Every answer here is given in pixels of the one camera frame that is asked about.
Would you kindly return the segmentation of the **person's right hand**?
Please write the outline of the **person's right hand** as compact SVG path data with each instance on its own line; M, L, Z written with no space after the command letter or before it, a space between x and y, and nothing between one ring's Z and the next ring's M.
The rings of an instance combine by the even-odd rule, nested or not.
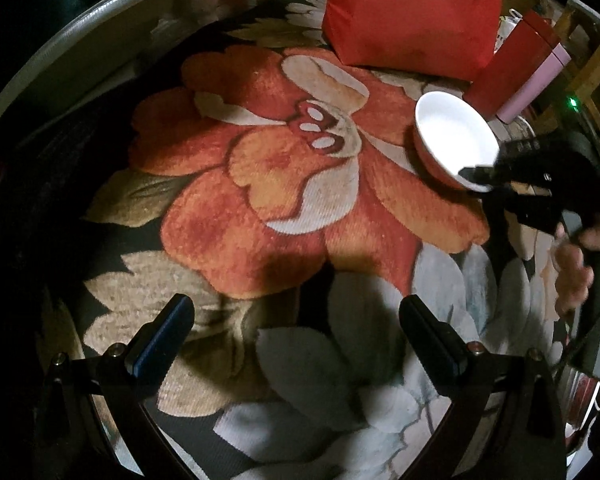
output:
M556 238L558 245L554 260L558 274L555 282L555 309L561 318L570 320L574 311L588 298L593 285L594 271L584 263L583 251L587 249L600 252L600 223L583 232L577 243L570 242L565 227L559 223Z

